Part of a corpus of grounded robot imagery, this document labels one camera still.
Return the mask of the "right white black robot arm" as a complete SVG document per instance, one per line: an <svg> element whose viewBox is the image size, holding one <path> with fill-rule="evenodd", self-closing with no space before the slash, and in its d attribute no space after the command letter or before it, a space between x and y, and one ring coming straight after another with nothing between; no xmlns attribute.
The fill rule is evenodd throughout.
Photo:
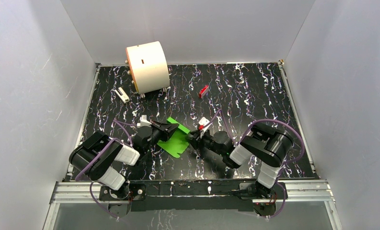
<svg viewBox="0 0 380 230"><path fill-rule="evenodd" d="M212 135L203 125L187 134L186 140L196 150L207 149L220 155L229 168L239 168L253 155L258 158L262 165L256 179L256 191L262 198L269 198L275 193L276 178L293 146L288 134L263 123L252 125L238 145L226 131Z"/></svg>

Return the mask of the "green paper box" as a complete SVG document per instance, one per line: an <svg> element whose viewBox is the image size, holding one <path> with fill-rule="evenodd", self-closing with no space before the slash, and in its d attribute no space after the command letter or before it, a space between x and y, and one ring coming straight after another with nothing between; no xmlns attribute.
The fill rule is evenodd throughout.
<svg viewBox="0 0 380 230"><path fill-rule="evenodd" d="M178 124L178 129L173 133L172 137L168 141L159 141L157 145L169 153L172 157L180 158L189 146L186 136L190 133L190 130L172 117L168 117L167 122L169 124Z"/></svg>

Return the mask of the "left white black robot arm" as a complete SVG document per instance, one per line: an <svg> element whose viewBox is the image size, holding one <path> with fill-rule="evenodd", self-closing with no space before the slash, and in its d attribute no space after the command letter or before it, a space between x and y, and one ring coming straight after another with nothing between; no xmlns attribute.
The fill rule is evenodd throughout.
<svg viewBox="0 0 380 230"><path fill-rule="evenodd" d="M86 176L91 181L109 187L117 199L125 199L130 187L127 179L112 167L112 163L119 161L128 166L136 165L158 142L169 141L178 128L179 124L141 121L136 134L129 136L128 144L96 131L69 156L69 163L80 171L75 180Z"/></svg>

